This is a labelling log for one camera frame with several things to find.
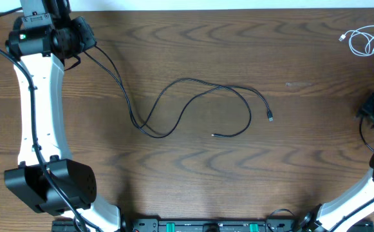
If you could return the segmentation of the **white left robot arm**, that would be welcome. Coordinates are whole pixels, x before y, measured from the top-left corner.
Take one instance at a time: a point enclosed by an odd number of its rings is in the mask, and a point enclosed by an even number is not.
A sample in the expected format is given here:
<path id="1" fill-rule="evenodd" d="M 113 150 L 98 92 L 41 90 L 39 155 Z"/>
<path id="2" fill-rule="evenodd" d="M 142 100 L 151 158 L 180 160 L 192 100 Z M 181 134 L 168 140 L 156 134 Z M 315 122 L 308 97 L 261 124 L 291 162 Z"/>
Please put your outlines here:
<path id="1" fill-rule="evenodd" d="M 75 228 L 118 231 L 120 210 L 97 193 L 93 170 L 73 160 L 62 108 L 64 62 L 94 47 L 83 17 L 25 19 L 6 41 L 21 95 L 22 141 L 6 187 L 32 211 L 75 220 Z"/>

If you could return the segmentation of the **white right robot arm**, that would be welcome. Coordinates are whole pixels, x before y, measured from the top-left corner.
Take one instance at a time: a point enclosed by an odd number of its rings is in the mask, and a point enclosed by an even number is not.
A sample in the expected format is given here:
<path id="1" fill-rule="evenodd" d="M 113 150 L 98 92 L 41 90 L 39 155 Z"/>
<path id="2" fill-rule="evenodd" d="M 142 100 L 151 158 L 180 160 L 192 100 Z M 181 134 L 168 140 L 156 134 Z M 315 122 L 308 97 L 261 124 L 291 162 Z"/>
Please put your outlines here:
<path id="1" fill-rule="evenodd" d="M 374 93 L 358 115 L 374 128 Z M 374 212 L 374 151 L 365 176 L 336 199 L 318 205 L 300 221 L 296 231 L 347 231 Z"/>

